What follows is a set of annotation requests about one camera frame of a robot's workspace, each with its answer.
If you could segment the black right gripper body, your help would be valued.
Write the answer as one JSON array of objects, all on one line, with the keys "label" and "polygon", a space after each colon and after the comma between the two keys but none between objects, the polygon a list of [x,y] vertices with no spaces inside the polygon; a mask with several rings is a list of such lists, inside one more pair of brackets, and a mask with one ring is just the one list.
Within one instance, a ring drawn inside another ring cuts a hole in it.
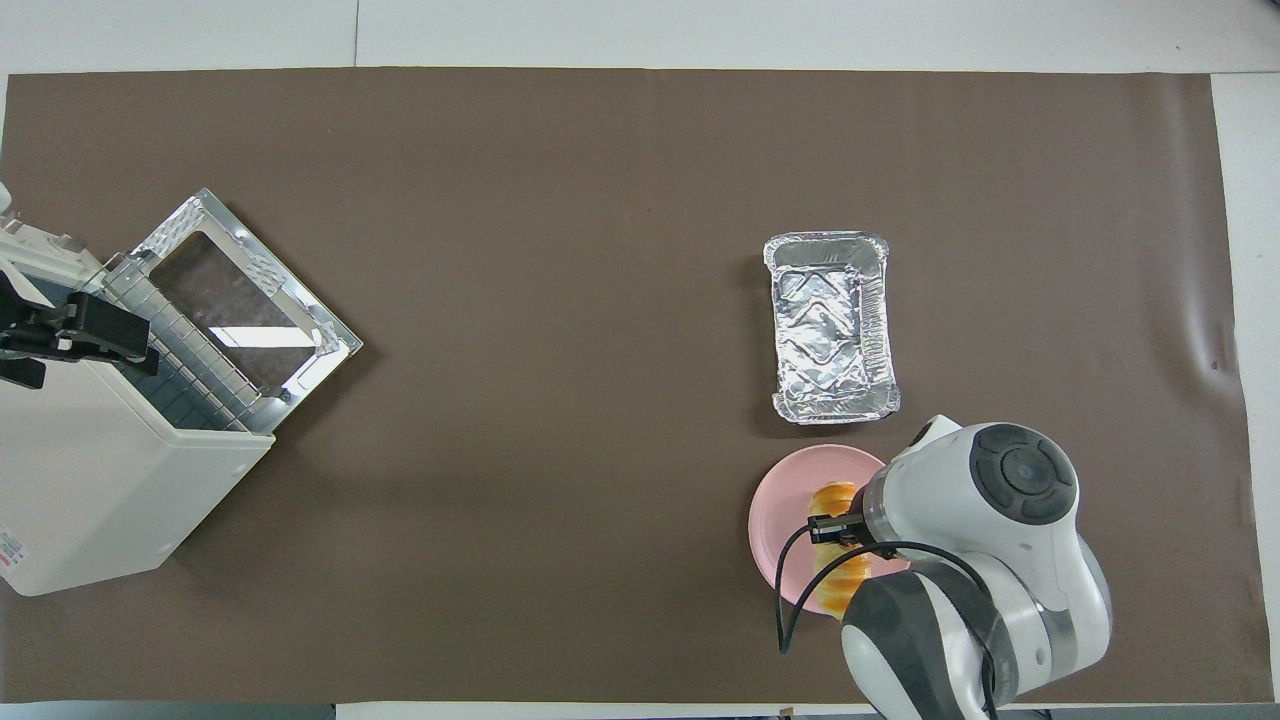
[{"label": "black right gripper body", "polygon": [[835,519],[840,521],[837,542],[847,550],[896,541],[896,533],[891,528],[886,529],[876,519],[867,520],[861,512],[846,512]]}]

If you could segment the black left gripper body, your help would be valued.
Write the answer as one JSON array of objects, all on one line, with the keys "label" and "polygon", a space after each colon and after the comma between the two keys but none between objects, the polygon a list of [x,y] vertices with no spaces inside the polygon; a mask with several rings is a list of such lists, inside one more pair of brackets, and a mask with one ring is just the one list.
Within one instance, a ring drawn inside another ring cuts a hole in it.
[{"label": "black left gripper body", "polygon": [[23,299],[0,272],[0,380],[27,389],[41,389],[46,360],[78,363],[99,360],[101,346],[74,341],[63,331],[86,331],[90,310],[100,305],[92,295],[74,292],[69,301],[46,307]]}]

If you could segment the aluminium foil baking tray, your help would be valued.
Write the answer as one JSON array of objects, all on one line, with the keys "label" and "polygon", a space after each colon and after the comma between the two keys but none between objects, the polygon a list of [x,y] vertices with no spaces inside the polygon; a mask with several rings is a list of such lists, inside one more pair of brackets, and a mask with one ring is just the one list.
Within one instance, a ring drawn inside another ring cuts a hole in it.
[{"label": "aluminium foil baking tray", "polygon": [[890,343],[884,238],[865,231],[777,234],[763,247],[786,421],[878,421],[901,407]]}]

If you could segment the metal oven rack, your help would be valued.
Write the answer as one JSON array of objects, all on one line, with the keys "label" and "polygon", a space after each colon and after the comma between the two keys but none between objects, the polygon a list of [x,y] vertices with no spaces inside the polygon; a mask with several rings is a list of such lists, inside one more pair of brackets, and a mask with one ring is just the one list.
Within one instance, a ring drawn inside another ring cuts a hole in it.
[{"label": "metal oven rack", "polygon": [[99,297],[148,322],[156,372],[119,373],[178,429],[248,432],[260,398],[246,374],[145,273],[141,261],[118,254],[100,275]]}]

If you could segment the glass oven door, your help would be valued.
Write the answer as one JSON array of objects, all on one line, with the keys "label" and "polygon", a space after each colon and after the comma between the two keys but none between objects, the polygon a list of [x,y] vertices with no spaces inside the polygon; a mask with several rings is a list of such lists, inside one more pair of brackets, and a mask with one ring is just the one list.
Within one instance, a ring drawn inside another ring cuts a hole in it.
[{"label": "glass oven door", "polygon": [[124,254],[250,382],[251,433],[270,436],[362,340],[211,191]]}]

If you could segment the cream toaster oven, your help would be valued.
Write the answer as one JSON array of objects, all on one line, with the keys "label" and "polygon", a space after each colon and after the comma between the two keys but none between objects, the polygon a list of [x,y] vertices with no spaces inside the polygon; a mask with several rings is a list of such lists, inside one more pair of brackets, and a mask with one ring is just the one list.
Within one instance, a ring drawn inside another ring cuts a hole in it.
[{"label": "cream toaster oven", "polygon": [[0,272],[26,300],[100,300],[99,360],[46,360],[44,388],[0,380],[0,578],[38,596],[157,568],[273,446],[274,433],[178,429],[118,368],[101,337],[108,263],[24,223],[0,183]]}]

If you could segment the pink round plate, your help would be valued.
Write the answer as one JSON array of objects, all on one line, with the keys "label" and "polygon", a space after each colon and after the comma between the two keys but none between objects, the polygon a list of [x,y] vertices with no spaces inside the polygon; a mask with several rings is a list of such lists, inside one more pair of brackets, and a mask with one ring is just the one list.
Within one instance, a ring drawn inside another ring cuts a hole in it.
[{"label": "pink round plate", "polygon": [[[785,541],[809,518],[810,497],[820,487],[837,482],[850,482],[860,489],[883,465],[876,456],[850,446],[818,445],[787,455],[764,475],[751,498],[748,538],[769,585],[777,584],[776,569]],[[870,560],[869,578],[908,568],[901,559],[865,556]]]}]

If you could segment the brown table mat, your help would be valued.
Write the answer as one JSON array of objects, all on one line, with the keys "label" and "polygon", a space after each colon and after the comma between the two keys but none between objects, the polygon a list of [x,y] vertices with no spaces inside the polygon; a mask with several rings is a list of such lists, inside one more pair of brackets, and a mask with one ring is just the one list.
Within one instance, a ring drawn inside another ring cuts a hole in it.
[{"label": "brown table mat", "polygon": [[[1037,700],[1272,698],[1203,76],[19,76],[0,181],[100,256],[209,188],[364,341],[157,570],[0,591],[9,702],[855,702],[748,506],[936,414],[1079,473],[1115,634]],[[890,247],[886,419],[774,410],[810,231]]]}]

